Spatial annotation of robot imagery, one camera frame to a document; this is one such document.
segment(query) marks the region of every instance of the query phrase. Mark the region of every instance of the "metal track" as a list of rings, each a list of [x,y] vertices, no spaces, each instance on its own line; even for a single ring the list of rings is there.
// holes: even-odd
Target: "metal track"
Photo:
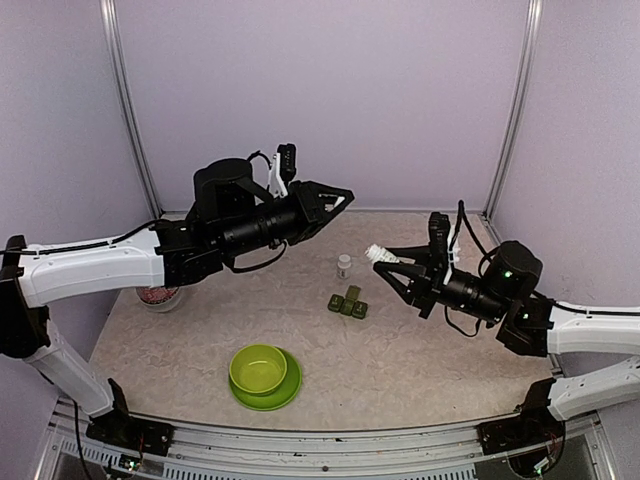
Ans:
[[[513,103],[511,104],[507,131],[502,142],[498,168],[485,206],[485,215],[489,220],[491,220],[495,214],[498,201],[500,200],[500,195],[504,188],[504,182],[507,178],[509,165],[511,164],[513,148],[518,135],[522,112],[524,111],[527,88],[529,86],[529,77],[533,67],[533,56],[536,43],[538,41],[538,30],[540,27],[541,16],[542,0],[529,0],[529,11],[527,14],[524,42],[522,43],[522,53],[520,55],[520,66],[518,67],[516,91],[513,96]]]
[[[153,183],[153,178],[151,177],[149,164],[147,163],[147,158],[142,148],[140,130],[138,129],[138,122],[131,101],[131,93],[129,92],[127,71],[124,64],[122,43],[120,41],[120,31],[118,30],[115,0],[100,0],[100,6],[104,31],[107,37],[107,46],[109,47],[109,54],[111,56],[111,66],[113,67],[113,73],[115,75],[120,107],[122,108],[122,115],[127,127],[127,133],[129,134],[129,142],[133,150],[136,170],[142,183],[147,207],[154,218],[160,218],[162,216],[162,208],[160,207],[160,201],[158,200],[158,194]]]
[[[466,422],[436,427],[351,432],[298,432],[257,430],[170,421],[175,436],[169,455],[145,455],[137,475],[162,480],[273,480],[276,478],[376,480],[468,480],[475,478],[474,464],[506,456],[485,457],[475,426]],[[87,418],[81,416],[81,431]],[[594,452],[606,457],[608,446],[601,444],[597,416],[569,422],[567,436],[591,435]],[[56,406],[43,447],[37,480],[52,478],[51,456],[77,455],[73,407],[61,399]],[[87,461],[106,466],[126,451],[83,438]],[[521,451],[509,452],[510,455]],[[606,458],[599,463],[606,475]]]

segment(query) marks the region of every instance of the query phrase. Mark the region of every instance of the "small bottle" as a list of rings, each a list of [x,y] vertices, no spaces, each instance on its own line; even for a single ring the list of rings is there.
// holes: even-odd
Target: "small bottle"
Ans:
[[[367,248],[367,251],[364,252],[371,263],[376,262],[387,262],[387,263],[400,263],[400,259],[396,257],[393,253],[387,250],[384,247],[376,245],[375,243]]]
[[[338,257],[338,278],[349,278],[351,276],[351,257],[342,254]]]

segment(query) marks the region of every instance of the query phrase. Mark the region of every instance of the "purple wall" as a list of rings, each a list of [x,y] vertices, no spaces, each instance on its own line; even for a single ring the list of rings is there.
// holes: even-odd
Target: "purple wall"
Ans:
[[[2,2],[0,241],[67,242],[149,216],[120,118],[99,2]],[[85,356],[113,293],[61,301],[52,317]],[[0,357],[0,476],[26,478],[57,396]]]
[[[541,291],[639,305],[640,4],[546,2],[531,88],[495,217],[543,261]],[[618,358],[571,355],[569,374]],[[640,403],[605,409],[626,479],[638,478]]]
[[[118,3],[133,101],[166,210],[192,174],[278,143],[299,178],[374,208],[484,206],[526,0]]]

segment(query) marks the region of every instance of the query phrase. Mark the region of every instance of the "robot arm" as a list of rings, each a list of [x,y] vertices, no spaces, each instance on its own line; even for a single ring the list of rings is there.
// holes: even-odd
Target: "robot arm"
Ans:
[[[122,389],[102,378],[49,320],[47,304],[128,287],[197,283],[225,266],[235,273],[266,266],[284,248],[308,240],[353,201],[349,190],[292,181],[295,146],[270,162],[219,160],[194,175],[195,202],[185,220],[149,222],[120,237],[64,245],[9,239],[0,270],[0,353],[22,359],[75,400],[91,418],[87,435],[166,455],[172,427],[129,415]],[[269,190],[253,181],[250,160],[269,164]],[[271,261],[236,268],[236,257],[283,246]]]
[[[486,253],[478,275],[457,270],[453,263],[460,218],[465,218],[462,204],[455,227],[446,215],[433,213],[428,245],[388,250],[375,246],[367,252],[374,271],[405,303],[418,308],[420,317],[427,318],[440,303],[450,324],[449,308],[476,317],[476,333],[482,322],[487,328],[499,325],[496,338],[518,355],[639,355],[579,377],[536,382],[520,415],[479,426],[485,453],[543,443],[550,435],[560,437],[567,419],[640,398],[640,308],[584,307],[544,297],[535,291],[542,262],[515,241],[490,252],[482,249]]]

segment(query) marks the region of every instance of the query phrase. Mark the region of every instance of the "table surface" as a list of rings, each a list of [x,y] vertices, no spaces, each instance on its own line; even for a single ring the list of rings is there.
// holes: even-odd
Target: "table surface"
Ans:
[[[185,289],[166,314],[149,312],[123,291],[92,357],[123,387],[133,412],[210,425],[283,430],[367,430],[453,423],[513,411],[532,382],[550,376],[547,359],[518,357],[495,340],[497,329],[465,338],[437,306],[428,320],[378,277],[363,252],[371,243],[426,243],[428,214],[341,214],[314,239],[288,249],[261,271],[212,275]],[[480,219],[472,225],[490,239]],[[458,267],[475,272],[480,255],[463,229]],[[353,257],[348,280],[338,255]],[[249,265],[273,252],[253,252]],[[331,294],[362,287],[366,319],[327,310]],[[452,320],[472,331],[475,320]],[[285,348],[300,362],[298,397],[274,412],[255,412],[232,397],[233,354],[251,343]]]

